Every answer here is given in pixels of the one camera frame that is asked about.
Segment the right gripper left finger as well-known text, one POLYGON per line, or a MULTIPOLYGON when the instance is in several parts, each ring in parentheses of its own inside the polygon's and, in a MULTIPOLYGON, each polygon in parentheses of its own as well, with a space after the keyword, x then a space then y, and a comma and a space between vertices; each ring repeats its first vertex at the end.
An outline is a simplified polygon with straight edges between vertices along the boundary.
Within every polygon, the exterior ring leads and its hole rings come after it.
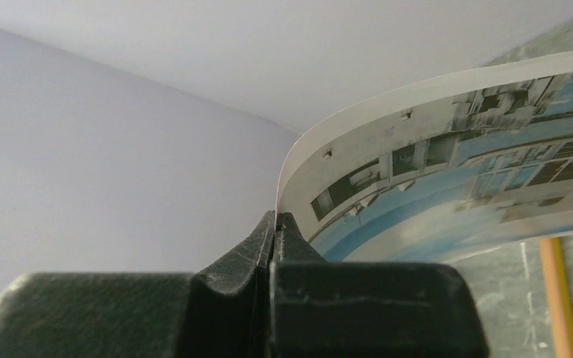
POLYGON ((39 272, 0 295, 0 357, 267 357, 275 213, 196 273, 39 272))

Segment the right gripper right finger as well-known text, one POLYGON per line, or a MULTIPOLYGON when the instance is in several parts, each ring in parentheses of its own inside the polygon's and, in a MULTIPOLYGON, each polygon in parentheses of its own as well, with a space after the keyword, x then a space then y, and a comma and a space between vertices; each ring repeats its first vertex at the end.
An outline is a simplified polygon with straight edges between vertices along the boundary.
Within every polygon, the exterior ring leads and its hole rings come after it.
POLYGON ((325 260, 290 213, 269 269, 273 357, 487 357, 471 291, 439 263, 325 260))

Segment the yellow wooden picture frame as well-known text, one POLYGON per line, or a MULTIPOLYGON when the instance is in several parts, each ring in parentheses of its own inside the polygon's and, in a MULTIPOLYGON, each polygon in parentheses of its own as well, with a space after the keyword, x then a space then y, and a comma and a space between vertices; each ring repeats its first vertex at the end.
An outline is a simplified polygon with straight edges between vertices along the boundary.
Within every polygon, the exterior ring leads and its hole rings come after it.
POLYGON ((560 239, 540 239, 539 254, 555 354, 573 358, 573 309, 560 239))

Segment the building and sky photo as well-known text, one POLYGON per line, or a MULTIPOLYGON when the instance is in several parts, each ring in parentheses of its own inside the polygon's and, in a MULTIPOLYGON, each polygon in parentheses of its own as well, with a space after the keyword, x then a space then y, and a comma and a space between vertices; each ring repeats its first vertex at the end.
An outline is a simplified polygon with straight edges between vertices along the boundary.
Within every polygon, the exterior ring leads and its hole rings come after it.
POLYGON ((330 261, 437 261, 573 234, 573 51, 420 81, 289 151, 276 210, 330 261))

